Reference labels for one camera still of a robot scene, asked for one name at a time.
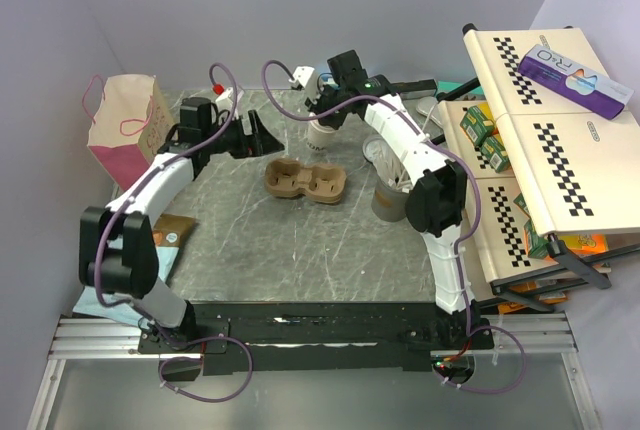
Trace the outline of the grey straw holder cup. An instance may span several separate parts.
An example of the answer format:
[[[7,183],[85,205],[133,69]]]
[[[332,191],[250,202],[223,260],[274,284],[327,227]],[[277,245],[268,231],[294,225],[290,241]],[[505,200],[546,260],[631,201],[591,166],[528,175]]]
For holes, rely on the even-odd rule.
[[[376,174],[371,201],[373,213],[382,221],[395,223],[406,218],[405,204],[412,189],[410,180],[395,182]]]

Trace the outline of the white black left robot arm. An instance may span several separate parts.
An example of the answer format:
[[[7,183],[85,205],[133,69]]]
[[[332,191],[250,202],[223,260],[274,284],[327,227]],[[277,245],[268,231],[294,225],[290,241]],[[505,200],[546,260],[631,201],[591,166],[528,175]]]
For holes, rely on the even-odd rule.
[[[249,111],[243,126],[236,108],[222,109],[204,97],[181,102],[150,168],[105,207],[88,207],[80,220],[79,279],[94,290],[105,309],[127,306],[162,329],[162,340],[177,352],[199,337],[193,305],[159,275],[154,226],[171,201],[218,154],[235,159],[261,157],[285,146]]]

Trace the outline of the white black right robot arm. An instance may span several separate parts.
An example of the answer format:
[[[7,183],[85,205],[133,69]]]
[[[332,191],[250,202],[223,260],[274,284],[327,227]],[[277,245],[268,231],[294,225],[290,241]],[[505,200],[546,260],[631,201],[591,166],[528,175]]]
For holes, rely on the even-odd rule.
[[[466,234],[461,224],[467,188],[478,193],[477,182],[461,158],[432,143],[386,77],[367,74],[355,51],[330,58],[328,68],[337,86],[320,93],[314,112],[321,124],[334,129],[340,128],[347,114],[358,115],[403,165],[412,185],[406,217],[425,242],[436,304],[450,314],[437,323],[437,337],[444,346],[459,348],[469,340],[475,325],[462,242],[473,235],[479,222]]]

